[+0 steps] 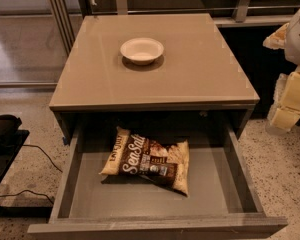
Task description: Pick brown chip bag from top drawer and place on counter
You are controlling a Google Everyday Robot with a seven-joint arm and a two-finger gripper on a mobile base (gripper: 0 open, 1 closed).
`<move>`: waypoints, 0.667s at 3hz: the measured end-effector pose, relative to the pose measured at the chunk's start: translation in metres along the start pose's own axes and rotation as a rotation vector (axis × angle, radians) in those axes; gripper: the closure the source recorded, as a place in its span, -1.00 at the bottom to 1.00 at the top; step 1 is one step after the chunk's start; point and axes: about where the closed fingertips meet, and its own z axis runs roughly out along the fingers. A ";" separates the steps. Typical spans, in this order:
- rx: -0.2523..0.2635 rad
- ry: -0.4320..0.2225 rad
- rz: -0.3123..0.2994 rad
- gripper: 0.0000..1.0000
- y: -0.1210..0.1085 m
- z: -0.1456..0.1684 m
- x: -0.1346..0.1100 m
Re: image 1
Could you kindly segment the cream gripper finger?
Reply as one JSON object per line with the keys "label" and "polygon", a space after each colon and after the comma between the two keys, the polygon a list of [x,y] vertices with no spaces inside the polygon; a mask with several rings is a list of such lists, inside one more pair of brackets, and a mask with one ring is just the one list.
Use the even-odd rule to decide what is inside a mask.
{"label": "cream gripper finger", "polygon": [[286,33],[289,24],[285,23],[263,41],[263,46],[277,50],[285,47]]}
{"label": "cream gripper finger", "polygon": [[274,114],[270,119],[270,124],[276,128],[290,131],[291,128],[298,122],[300,115],[288,111],[276,108]]}

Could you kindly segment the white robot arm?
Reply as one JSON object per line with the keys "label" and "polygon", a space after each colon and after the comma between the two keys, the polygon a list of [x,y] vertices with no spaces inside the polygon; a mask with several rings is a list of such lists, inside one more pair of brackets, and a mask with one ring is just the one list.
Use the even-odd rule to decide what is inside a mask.
{"label": "white robot arm", "polygon": [[276,81],[273,101],[267,120],[272,134],[289,132],[300,120],[300,9],[289,23],[268,36],[263,46],[283,49],[285,59],[296,65],[289,75],[280,74]]}

